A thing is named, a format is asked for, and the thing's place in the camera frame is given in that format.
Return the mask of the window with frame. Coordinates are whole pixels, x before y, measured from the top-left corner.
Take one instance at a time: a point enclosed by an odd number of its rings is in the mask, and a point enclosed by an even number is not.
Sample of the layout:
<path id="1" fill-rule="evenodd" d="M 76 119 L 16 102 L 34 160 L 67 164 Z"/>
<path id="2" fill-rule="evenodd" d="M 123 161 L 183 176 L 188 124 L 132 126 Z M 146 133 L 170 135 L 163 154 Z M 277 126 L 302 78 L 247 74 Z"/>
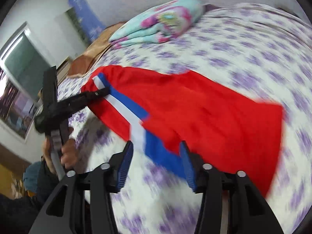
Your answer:
<path id="1" fill-rule="evenodd" d="M 51 65 L 35 47 L 32 31 L 24 22 L 1 48 L 1 64 L 18 88 L 36 103 L 43 74 Z"/>

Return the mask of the folded floral teal blanket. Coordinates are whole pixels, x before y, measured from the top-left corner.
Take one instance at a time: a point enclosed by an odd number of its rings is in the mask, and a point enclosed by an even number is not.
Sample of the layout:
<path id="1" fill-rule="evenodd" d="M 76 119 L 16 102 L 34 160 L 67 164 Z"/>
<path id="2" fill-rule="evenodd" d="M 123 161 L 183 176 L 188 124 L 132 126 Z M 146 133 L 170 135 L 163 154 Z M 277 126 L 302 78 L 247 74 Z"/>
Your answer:
<path id="1" fill-rule="evenodd" d="M 164 43 L 184 34 L 205 12 L 199 0 L 173 0 L 133 17 L 109 42 L 116 49 L 138 43 Z"/>

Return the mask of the blue wall poster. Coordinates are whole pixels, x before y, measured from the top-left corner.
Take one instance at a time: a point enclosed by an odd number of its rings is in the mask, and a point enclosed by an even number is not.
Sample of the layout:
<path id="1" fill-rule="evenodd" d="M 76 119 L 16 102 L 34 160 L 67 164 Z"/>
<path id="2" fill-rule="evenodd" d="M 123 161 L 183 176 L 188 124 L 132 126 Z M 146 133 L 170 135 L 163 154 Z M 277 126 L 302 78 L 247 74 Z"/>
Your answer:
<path id="1" fill-rule="evenodd" d="M 89 43 L 94 42 L 104 31 L 105 25 L 98 19 L 86 0 L 68 0 L 74 9 L 78 24 Z"/>

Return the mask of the purple floral bed sheet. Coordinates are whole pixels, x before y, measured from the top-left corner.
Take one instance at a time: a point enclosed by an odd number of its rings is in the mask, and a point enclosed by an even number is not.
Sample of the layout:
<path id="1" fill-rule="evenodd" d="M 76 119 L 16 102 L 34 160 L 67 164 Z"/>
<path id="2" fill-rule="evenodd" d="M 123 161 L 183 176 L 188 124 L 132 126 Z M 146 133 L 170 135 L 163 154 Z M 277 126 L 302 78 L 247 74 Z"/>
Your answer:
<path id="1" fill-rule="evenodd" d="M 270 189 L 262 196 L 282 233 L 311 232 L 306 226 L 311 220 L 309 24 L 264 4 L 211 10 L 168 42 L 111 48 L 84 77 L 65 79 L 58 86 L 58 99 L 82 93 L 93 72 L 109 65 L 160 74 L 192 70 L 254 101 L 281 104 L 281 150 Z M 77 173 L 93 171 L 126 145 L 88 106 L 69 124 L 79 151 Z M 118 233 L 194 233 L 202 197 L 188 186 L 186 175 L 179 177 L 155 164 L 133 145 L 124 187 L 111 194 Z M 222 199 L 221 233 L 227 233 L 228 194 Z"/>

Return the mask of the red pants with stripes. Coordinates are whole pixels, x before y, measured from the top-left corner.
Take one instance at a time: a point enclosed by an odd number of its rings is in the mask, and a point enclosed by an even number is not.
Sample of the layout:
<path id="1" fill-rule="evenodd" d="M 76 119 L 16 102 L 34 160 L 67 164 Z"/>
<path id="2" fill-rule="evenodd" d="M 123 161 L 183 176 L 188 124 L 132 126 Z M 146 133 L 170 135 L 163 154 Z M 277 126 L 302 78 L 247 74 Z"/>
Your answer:
<path id="1" fill-rule="evenodd" d="M 184 177 L 179 146 L 218 170 L 244 171 L 266 195 L 281 150 L 281 104 L 254 101 L 197 72 L 160 74 L 130 66 L 96 69 L 82 92 L 109 94 L 88 108 L 155 164 Z"/>

